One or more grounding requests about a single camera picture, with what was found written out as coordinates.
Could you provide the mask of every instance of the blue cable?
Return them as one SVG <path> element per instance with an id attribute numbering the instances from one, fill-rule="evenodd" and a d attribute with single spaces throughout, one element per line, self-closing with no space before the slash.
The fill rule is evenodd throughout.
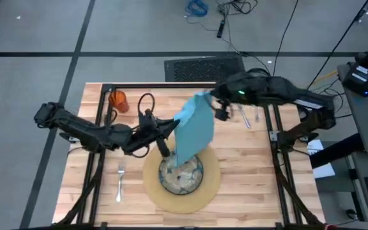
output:
<path id="1" fill-rule="evenodd" d="M 203 17 L 208 13 L 208 5 L 203 3 L 202 0 L 191 0 L 188 2 L 185 11 L 190 14 L 189 16 Z"/>

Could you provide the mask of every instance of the blue cloth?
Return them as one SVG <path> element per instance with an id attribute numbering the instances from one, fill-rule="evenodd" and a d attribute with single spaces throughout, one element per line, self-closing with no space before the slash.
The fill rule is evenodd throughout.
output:
<path id="1" fill-rule="evenodd" d="M 189 17 L 203 17 L 208 13 L 208 5 L 203 3 L 202 0 L 189 0 L 185 11 L 190 14 Z"/>
<path id="2" fill-rule="evenodd" d="M 174 115 L 174 120 L 180 120 L 174 130 L 176 167 L 205 149 L 213 139 L 214 114 L 206 100 L 211 101 L 209 93 L 197 93 Z"/>

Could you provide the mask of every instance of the black metal frame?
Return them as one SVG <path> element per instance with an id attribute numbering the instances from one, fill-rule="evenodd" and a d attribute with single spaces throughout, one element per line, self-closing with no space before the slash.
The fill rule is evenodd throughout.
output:
<path id="1" fill-rule="evenodd" d="M 101 117 L 102 117 L 102 111 L 103 111 L 103 107 L 104 107 L 104 102 L 106 99 L 106 93 L 110 92 L 110 91 L 114 91 L 116 89 L 126 89 L 126 88 L 213 88 L 215 85 L 214 82 L 211 83 L 165 83 L 165 84 L 103 84 L 101 91 L 100 91 L 100 99 L 99 99 L 99 104 L 98 104 L 98 110 L 96 113 L 96 121 L 95 123 L 97 125 L 100 124 L 101 122 Z M 107 122 L 110 121 L 111 119 L 111 106 L 109 105 L 107 108 L 107 114 L 106 114 L 106 120 Z M 266 118 L 266 124 L 268 127 L 268 131 L 272 130 L 272 124 L 270 121 L 270 115 L 269 115 L 269 110 L 267 107 L 264 108 L 265 110 L 265 118 Z M 272 150 L 272 156 L 273 156 L 273 163 L 279 165 L 279 161 L 277 160 L 277 145 L 276 142 L 272 142 L 271 141 L 271 150 Z M 98 196 L 100 193 L 100 184 L 101 184 L 101 179 L 102 179 L 102 174 L 103 174 L 103 166 L 104 166 L 104 161 L 105 161 L 105 151 L 101 152 L 101 153 L 97 153 L 99 154 L 99 161 L 98 161 L 98 167 L 96 169 L 96 173 L 95 175 L 92 177 L 92 179 L 90 179 L 91 177 L 91 173 L 93 170 L 93 164 L 94 164 L 94 158 L 96 153 L 89 153 L 89 158 L 88 158 L 88 162 L 87 162 L 87 166 L 86 166 L 86 173 L 85 173 L 85 178 L 84 178 L 84 184 L 83 184 L 83 191 L 82 191 L 82 195 L 80 196 L 80 198 L 78 199 L 76 205 L 72 208 L 72 214 L 69 217 L 75 217 L 76 211 L 77 211 L 77 222 L 76 225 L 71 225 L 70 223 L 72 222 L 73 218 L 70 219 L 66 219 L 66 221 L 61 221 L 58 225 L 53 225 L 50 226 L 50 228 L 41 228 L 42 229 L 61 229 L 61 227 L 69 227 L 66 229 L 72 229 L 74 227 L 74 229 L 77 229 L 77 227 L 90 227 L 90 228 L 86 228 L 86 229 L 105 229 L 105 230 L 110 230 L 110 229 L 114 229 L 114 230 L 121 230 L 121 229 L 160 229 L 160 230 L 177 230 L 177 229 L 183 229 L 182 227 L 107 227 L 105 224 L 102 227 L 93 227 L 94 223 L 95 223 L 95 216 L 96 216 L 96 211 L 97 211 L 97 205 L 98 205 Z M 288 162 L 289 166 L 290 166 L 290 162 L 289 162 L 289 158 L 285 158 L 285 162 Z M 282 211 L 282 217 L 283 217 L 283 221 L 285 224 L 290 223 L 289 220 L 289 213 L 288 213 L 288 207 L 286 204 L 286 197 L 285 197 L 285 193 L 284 193 L 284 189 L 282 187 L 282 185 L 280 184 L 279 181 L 277 181 L 277 186 L 278 186 L 278 191 L 279 191 L 279 202 L 280 202 L 280 208 Z M 95 189 L 93 192 L 93 200 L 91 203 L 91 207 L 90 207 L 90 213 L 89 213 L 89 221 L 88 223 L 83 223 L 83 218 L 84 218 L 84 212 L 86 209 L 86 199 L 88 197 L 88 195 L 90 194 L 90 192 L 92 191 L 92 189 Z M 274 230 L 277 229 L 279 227 L 279 225 L 277 224 L 274 227 L 225 227 L 225 229 L 232 229 L 232 230 Z M 222 229 L 222 227 L 218 228 L 218 227 L 195 227 L 196 229 L 208 229 L 208 230 L 213 230 L 213 229 Z"/>
<path id="2" fill-rule="evenodd" d="M 283 125 L 282 125 L 282 120 L 280 118 L 279 108 L 278 108 L 277 105 L 273 106 L 273 113 L 275 114 L 275 120 L 276 120 L 276 125 L 277 125 L 277 128 L 278 128 L 278 131 L 284 131 L 284 128 L 283 128 Z M 284 149 L 281 150 L 281 153 L 284 157 L 286 178 L 287 178 L 288 182 L 290 183 L 293 191 L 296 191 L 295 180 L 293 179 L 291 162 L 289 160 L 289 154 Z M 298 207 L 295 203 L 293 203 L 293 213 L 295 214 L 296 223 L 297 224 L 303 224 L 302 216 L 300 215 L 300 211 L 299 211 L 299 209 L 298 209 Z"/>

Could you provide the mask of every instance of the white paper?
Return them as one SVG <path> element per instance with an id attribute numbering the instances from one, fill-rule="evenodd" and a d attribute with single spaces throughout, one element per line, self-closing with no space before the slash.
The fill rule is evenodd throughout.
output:
<path id="1" fill-rule="evenodd" d="M 319 150 L 323 150 L 323 145 L 320 140 L 313 140 L 307 145 L 307 152 L 310 155 L 316 154 Z M 313 169 L 313 175 L 317 178 L 324 178 L 327 176 L 335 176 L 336 173 L 330 163 L 322 165 Z"/>

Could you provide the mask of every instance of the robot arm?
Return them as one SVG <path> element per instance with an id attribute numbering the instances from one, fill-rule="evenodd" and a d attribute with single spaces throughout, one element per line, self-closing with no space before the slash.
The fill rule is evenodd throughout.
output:
<path id="1" fill-rule="evenodd" d="M 100 152 L 104 149 L 113 151 L 121 148 L 126 155 L 134 155 L 134 151 L 148 147 L 150 143 L 156 141 L 164 157 L 170 154 L 164 139 L 180 122 L 157 119 L 147 109 L 144 114 L 139 111 L 138 127 L 130 128 L 124 124 L 98 126 L 71 114 L 54 102 L 42 104 L 34 120 L 40 128 L 60 128 L 72 137 L 78 138 L 88 151 Z"/>
<path id="2" fill-rule="evenodd" d="M 296 104 L 308 108 L 310 112 L 305 121 L 277 134 L 279 148 L 291 148 L 297 139 L 318 128 L 330 129 L 336 124 L 332 96 L 297 88 L 287 79 L 270 77 L 265 70 L 258 68 L 218 82 L 210 93 L 221 105 L 215 110 L 215 117 L 222 121 L 229 118 L 226 109 L 231 103 L 256 106 Z"/>

